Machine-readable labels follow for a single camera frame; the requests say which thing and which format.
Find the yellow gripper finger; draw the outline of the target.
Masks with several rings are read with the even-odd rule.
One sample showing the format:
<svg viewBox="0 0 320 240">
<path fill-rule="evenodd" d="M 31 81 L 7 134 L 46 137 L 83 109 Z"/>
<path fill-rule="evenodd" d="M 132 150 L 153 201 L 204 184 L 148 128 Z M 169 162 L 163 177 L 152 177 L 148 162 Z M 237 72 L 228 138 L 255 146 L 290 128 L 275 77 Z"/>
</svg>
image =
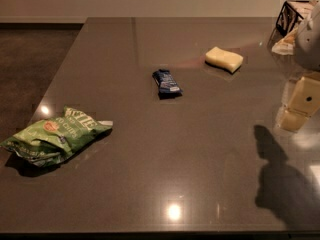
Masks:
<svg viewBox="0 0 320 240">
<path fill-rule="evenodd" d="M 320 81 L 303 76 L 295 85 L 288 109 L 311 117 L 320 108 Z"/>
<path fill-rule="evenodd" d="M 297 132 L 308 119 L 309 116 L 305 113 L 284 108 L 280 111 L 278 124 L 284 130 Z"/>
</svg>

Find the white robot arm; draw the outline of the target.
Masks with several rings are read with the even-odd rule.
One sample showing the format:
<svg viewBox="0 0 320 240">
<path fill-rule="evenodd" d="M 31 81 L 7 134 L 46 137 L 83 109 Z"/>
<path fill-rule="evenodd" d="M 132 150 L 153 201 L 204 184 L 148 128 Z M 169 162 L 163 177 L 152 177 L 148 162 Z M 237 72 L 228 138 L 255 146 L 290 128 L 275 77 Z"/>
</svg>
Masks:
<svg viewBox="0 0 320 240">
<path fill-rule="evenodd" d="M 289 87 L 278 124 L 287 131 L 298 131 L 320 109 L 320 3 L 299 24 L 295 39 L 296 63 L 307 72 Z"/>
</svg>

